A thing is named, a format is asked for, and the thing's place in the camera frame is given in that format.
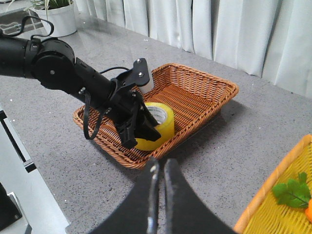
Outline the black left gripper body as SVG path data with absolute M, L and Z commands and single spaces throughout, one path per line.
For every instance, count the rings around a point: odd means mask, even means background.
M 115 89 L 108 100 L 108 107 L 112 108 L 107 117 L 114 124 L 124 124 L 132 119 L 136 120 L 137 112 L 143 103 L 141 94 L 132 90 L 137 84 L 137 78 L 117 77 L 111 81 Z

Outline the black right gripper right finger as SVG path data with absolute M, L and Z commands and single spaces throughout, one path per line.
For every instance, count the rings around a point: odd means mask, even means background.
M 209 210 L 183 176 L 176 159 L 164 166 L 167 234 L 234 234 Z

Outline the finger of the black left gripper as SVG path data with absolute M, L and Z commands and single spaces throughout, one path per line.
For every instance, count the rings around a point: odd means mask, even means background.
M 134 148 L 137 144 L 134 136 L 135 119 L 133 115 L 122 122 L 116 122 L 115 128 L 119 135 L 121 145 L 125 148 Z
M 136 116 L 135 138 L 149 141 L 156 141 L 161 134 L 156 130 L 158 122 L 148 110 L 145 103 L 142 103 Z

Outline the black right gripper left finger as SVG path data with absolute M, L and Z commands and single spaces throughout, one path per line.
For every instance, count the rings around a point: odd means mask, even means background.
M 159 163 L 151 157 L 123 202 L 92 234 L 156 234 Z

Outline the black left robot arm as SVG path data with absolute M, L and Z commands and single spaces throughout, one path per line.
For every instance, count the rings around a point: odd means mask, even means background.
M 147 109 L 143 97 L 134 90 L 149 80 L 147 62 L 140 58 L 116 78 L 107 79 L 101 73 L 75 57 L 65 42 L 50 38 L 0 38 L 0 73 L 9 77 L 37 79 L 51 90 L 62 90 L 85 103 L 83 130 L 86 139 L 94 139 L 88 130 L 91 108 L 100 117 L 109 118 L 122 146 L 131 149 L 137 139 L 158 140 L 157 121 Z

